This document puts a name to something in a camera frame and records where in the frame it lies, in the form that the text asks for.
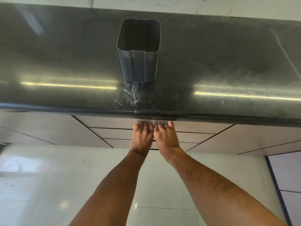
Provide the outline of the person's right hand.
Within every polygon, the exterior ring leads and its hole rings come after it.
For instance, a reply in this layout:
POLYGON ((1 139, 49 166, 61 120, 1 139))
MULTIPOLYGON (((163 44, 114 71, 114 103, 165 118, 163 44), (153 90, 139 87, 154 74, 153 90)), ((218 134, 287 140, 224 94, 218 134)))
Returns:
POLYGON ((153 134, 160 154, 168 163, 172 161, 174 155, 183 152, 183 149, 180 148, 176 131, 161 131, 153 134))

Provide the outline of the person's left hand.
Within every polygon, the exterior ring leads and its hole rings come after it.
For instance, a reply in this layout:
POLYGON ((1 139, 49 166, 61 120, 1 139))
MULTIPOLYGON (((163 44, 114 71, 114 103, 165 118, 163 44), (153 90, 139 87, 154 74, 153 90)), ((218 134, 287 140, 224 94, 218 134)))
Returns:
POLYGON ((146 132, 146 131, 133 132, 129 152, 138 153, 142 155, 142 157, 145 159, 152 146, 153 139, 154 139, 153 132, 146 132))

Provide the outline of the beige textured drawer front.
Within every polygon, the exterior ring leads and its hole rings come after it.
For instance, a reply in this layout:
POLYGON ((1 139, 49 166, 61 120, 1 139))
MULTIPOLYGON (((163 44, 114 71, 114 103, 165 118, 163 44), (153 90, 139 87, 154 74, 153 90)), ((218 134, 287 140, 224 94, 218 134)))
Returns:
MULTIPOLYGON (((135 123, 149 122, 153 124, 167 124, 164 120, 146 120, 132 118, 111 118, 111 117, 93 117, 76 116, 81 122, 90 128, 113 128, 113 129, 131 129, 135 123)), ((219 124, 207 122, 174 121, 177 132, 188 133, 208 133, 217 134, 222 130, 232 126, 232 124, 219 124)))

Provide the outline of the person's left forearm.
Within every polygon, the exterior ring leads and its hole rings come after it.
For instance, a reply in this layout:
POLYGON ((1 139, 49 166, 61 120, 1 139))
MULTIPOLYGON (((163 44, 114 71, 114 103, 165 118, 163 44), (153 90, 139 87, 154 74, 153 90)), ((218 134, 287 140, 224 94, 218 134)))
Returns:
POLYGON ((149 149, 131 148, 100 182, 68 226, 126 226, 138 174, 149 149))

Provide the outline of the person's right forearm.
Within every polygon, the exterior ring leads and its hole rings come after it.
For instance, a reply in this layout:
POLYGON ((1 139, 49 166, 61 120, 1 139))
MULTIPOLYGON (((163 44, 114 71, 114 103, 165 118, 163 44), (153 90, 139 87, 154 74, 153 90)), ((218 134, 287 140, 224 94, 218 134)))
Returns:
POLYGON ((183 180, 207 226, 287 226, 249 193, 181 148, 159 151, 183 180))

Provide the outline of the grey plastic rectangular container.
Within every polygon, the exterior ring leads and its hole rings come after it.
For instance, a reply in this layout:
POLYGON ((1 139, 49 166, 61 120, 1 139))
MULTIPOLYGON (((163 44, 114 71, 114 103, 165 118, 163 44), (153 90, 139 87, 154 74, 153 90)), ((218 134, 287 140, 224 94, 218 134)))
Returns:
POLYGON ((116 48, 127 82, 153 83, 156 79, 161 27, 157 20, 125 19, 116 48))

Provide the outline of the beige cabinet panel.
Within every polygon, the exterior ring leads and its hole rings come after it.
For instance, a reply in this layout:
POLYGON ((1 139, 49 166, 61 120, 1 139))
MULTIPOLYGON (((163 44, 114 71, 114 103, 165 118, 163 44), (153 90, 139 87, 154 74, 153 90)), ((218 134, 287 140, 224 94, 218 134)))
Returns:
POLYGON ((234 124, 187 152, 270 155, 295 151, 301 145, 301 127, 234 124))
POLYGON ((71 115, 0 111, 0 126, 56 145, 113 148, 71 115))

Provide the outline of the pale door with dark frame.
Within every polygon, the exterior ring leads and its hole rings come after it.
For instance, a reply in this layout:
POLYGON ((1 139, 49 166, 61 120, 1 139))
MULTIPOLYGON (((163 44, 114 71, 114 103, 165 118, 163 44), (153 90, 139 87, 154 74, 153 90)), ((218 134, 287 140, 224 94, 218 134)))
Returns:
POLYGON ((265 160, 288 226, 301 226, 301 151, 265 160))

